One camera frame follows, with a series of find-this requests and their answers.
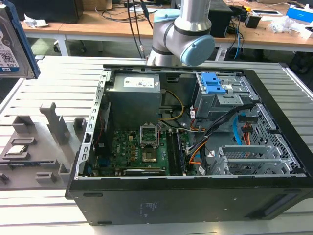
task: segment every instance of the blue latch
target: blue latch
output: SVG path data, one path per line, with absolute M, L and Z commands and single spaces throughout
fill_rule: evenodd
M 207 94 L 225 94 L 226 91 L 222 88 L 221 82 L 213 72 L 202 73 L 202 83 L 206 87 Z

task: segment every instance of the aluminum extrusion table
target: aluminum extrusion table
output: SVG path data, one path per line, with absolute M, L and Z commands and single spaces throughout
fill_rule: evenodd
M 46 56 L 38 62 L 38 80 L 20 79 L 0 105 L 0 151 L 8 142 L 16 115 L 47 123 L 39 112 L 43 101 L 54 101 L 65 121 L 88 118 L 103 64 L 143 65 L 140 59 Z M 313 94 L 288 68 L 274 63 L 214 62 L 203 66 L 254 70 L 300 136 L 313 150 Z M 313 234 L 313 199 L 307 199 L 274 220 L 94 226 L 86 222 L 65 190 L 0 192 L 1 234 Z

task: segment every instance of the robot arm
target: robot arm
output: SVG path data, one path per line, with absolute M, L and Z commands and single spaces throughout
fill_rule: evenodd
M 197 66 L 213 52 L 208 12 L 211 0 L 182 0 L 181 10 L 163 9 L 155 13 L 152 51 L 148 65 Z

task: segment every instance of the blue cable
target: blue cable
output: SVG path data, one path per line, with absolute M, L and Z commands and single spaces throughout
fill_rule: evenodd
M 237 55 L 238 55 L 238 52 L 239 52 L 239 46 L 240 46 L 239 25 L 240 25 L 240 15 L 239 15 L 239 24 L 238 24 L 238 27 L 237 27 L 238 45 L 237 45 L 237 51 L 236 51 L 236 54 L 235 54 L 234 59 L 236 59 L 236 57 L 237 57 Z
M 234 59 L 236 59 L 236 57 L 237 57 L 237 54 L 238 54 L 238 52 L 239 52 L 239 45 L 240 45 L 240 38 L 239 38 L 239 34 L 237 34 L 237 35 L 238 35 L 238 45 L 237 45 L 237 51 L 236 51 L 236 54 L 235 54 Z
M 238 116 L 236 116 L 233 121 L 233 133 L 234 133 L 237 144 L 242 145 L 239 135 L 238 135 L 238 131 L 237 131 L 237 121 L 238 121 Z

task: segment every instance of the blue box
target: blue box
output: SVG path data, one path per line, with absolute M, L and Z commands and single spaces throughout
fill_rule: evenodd
M 301 9 L 291 5 L 286 13 L 286 16 L 311 23 L 313 21 L 313 10 L 309 8 Z

